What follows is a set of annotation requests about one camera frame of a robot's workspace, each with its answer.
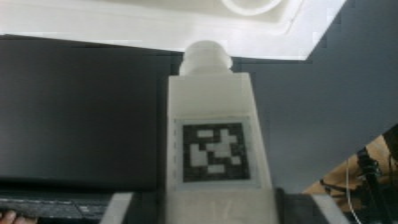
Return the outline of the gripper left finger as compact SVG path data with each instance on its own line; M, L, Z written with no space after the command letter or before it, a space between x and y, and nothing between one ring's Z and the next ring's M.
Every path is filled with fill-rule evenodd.
M155 194L118 192L113 195L100 224L157 224Z

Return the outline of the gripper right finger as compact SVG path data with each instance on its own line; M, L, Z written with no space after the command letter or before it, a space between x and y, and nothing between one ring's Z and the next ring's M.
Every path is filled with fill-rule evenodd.
M282 224L353 224L328 194L289 194L276 189Z

